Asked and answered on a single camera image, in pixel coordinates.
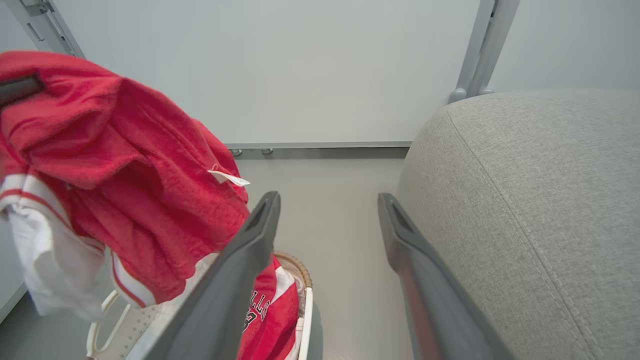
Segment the white tag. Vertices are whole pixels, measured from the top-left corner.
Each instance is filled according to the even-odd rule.
[[[247,180],[244,180],[241,177],[225,174],[222,171],[216,171],[216,170],[207,170],[207,171],[210,172],[213,175],[213,177],[215,177],[216,180],[218,180],[219,183],[224,183],[226,180],[229,180],[238,186],[246,186],[251,184],[250,182],[248,182]]]

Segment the laundry basket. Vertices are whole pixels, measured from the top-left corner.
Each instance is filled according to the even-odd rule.
[[[296,281],[296,289],[298,290],[299,308],[298,326],[302,322],[302,333],[300,341],[299,360],[307,358],[309,347],[309,339],[311,335],[311,319],[313,312],[313,290],[311,284],[311,276],[305,266],[294,256],[285,252],[274,252],[273,255],[278,259],[280,265],[285,268],[294,277]],[[202,274],[212,263],[213,258],[208,259],[202,267],[198,269],[196,266],[196,275],[191,278],[197,283]],[[118,298],[118,292],[113,290],[111,294],[102,303],[102,311],[106,314],[109,308]],[[184,299],[174,299],[179,304]],[[144,359],[148,349],[153,346],[154,341],[158,339],[160,333],[170,322],[172,312],[179,308],[174,300],[171,302],[146,307],[144,309],[135,309],[131,305],[127,305],[120,315],[120,319],[114,326],[109,338],[101,347],[97,344],[98,333],[100,331],[100,322],[93,322],[89,328],[89,334],[86,341],[87,359],[95,360],[139,360]]]

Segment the floor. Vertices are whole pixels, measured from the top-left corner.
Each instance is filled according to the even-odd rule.
[[[267,191],[280,192],[275,248],[296,256],[311,274],[311,360],[413,358],[401,287],[387,265],[376,209],[379,192],[395,191],[405,153],[245,150],[236,158],[252,182],[250,206]],[[107,267],[99,282],[96,292],[105,297],[112,290]],[[40,317],[24,297],[0,325],[0,359],[83,359],[88,328],[70,314]]]

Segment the gray fabric upholstery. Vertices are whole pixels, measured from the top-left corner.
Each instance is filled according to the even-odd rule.
[[[448,105],[397,197],[518,358],[640,356],[640,93]]]

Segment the gray metal frame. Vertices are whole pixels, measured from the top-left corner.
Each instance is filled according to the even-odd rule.
[[[480,1],[458,84],[449,96],[449,104],[493,93],[487,85],[519,5],[520,0]]]
[[[456,89],[451,92],[449,96],[449,104],[462,99],[466,99],[469,94],[469,85],[476,72],[476,66],[478,58],[480,57],[480,50],[482,48],[484,36],[487,31],[491,20],[491,14],[495,7],[497,0],[480,0],[478,6],[478,13],[476,15],[476,22],[474,28],[471,31],[471,37],[469,38],[469,45],[467,47],[467,53],[465,54],[465,60],[462,63],[462,69],[460,70],[460,77],[458,78],[458,84]]]
[[[493,89],[488,88],[487,85],[502,52],[502,46],[507,40],[518,6],[520,6],[520,0],[497,0],[491,25],[480,51],[476,72],[469,84],[469,96],[493,93]]]
[[[38,50],[84,58],[52,0],[5,1]]]

